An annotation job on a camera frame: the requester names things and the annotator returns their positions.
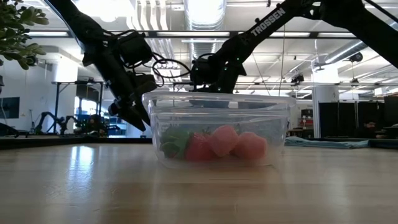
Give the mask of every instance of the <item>cloth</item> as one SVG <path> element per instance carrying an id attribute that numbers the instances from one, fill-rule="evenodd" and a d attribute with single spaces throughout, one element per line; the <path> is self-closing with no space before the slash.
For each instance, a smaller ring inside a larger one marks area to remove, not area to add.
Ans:
<path id="1" fill-rule="evenodd" d="M 360 142 L 329 142 L 329 141 L 310 141 L 299 137 L 287 137 L 286 146 L 303 146 L 303 147 L 326 147 L 334 149 L 360 149 L 369 147 L 369 141 Z"/>

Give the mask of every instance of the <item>table surface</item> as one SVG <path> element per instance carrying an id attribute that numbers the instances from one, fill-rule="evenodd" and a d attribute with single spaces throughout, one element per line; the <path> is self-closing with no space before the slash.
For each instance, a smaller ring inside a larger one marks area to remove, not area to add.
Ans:
<path id="1" fill-rule="evenodd" d="M 398 152 L 286 147 L 278 169 L 173 170 L 151 145 L 0 151 L 0 223 L 398 223 Z"/>

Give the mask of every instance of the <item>red strawberry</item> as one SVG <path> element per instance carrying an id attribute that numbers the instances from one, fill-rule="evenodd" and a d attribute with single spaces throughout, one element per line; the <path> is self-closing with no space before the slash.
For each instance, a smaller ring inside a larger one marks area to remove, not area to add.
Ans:
<path id="1" fill-rule="evenodd" d="M 238 138 L 233 154 L 241 159 L 261 159 L 267 150 L 267 140 L 257 134 L 245 132 Z"/>
<path id="2" fill-rule="evenodd" d="M 238 134 L 230 125 L 224 125 L 216 129 L 208 140 L 212 150 L 217 156 L 223 157 L 234 149 L 238 142 Z"/>
<path id="3" fill-rule="evenodd" d="M 185 151 L 185 159 L 188 161 L 209 161 L 217 158 L 208 144 L 207 137 L 198 133 L 193 134 Z"/>

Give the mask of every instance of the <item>clear plastic container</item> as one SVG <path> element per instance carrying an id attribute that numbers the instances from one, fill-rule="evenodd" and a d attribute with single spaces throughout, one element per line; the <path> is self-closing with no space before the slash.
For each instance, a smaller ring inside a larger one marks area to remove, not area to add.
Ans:
<path id="1" fill-rule="evenodd" d="M 275 165 L 284 146 L 287 97 L 216 93 L 146 93 L 159 160 L 170 168 Z"/>

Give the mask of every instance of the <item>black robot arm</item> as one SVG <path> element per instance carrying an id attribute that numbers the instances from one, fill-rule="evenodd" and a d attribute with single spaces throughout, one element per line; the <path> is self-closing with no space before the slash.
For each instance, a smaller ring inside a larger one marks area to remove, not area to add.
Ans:
<path id="1" fill-rule="evenodd" d="M 94 64 L 106 87 L 115 96 L 109 107 L 111 115 L 118 115 L 141 131 L 149 117 L 142 105 L 142 94 L 156 88 L 153 76 L 136 76 L 124 68 L 146 63 L 153 54 L 144 40 L 145 35 L 129 30 L 126 36 L 115 36 L 102 29 L 91 17 L 80 12 L 71 0 L 44 0 L 65 22 L 85 53 L 84 66 Z"/>
<path id="2" fill-rule="evenodd" d="M 256 25 L 248 31 L 227 40 L 208 59 L 194 61 L 192 82 L 210 84 L 198 91 L 232 93 L 238 76 L 246 75 L 242 63 L 263 40 L 296 16 L 348 29 L 398 67 L 398 31 L 370 13 L 362 0 L 285 0 L 263 19 L 256 19 Z"/>

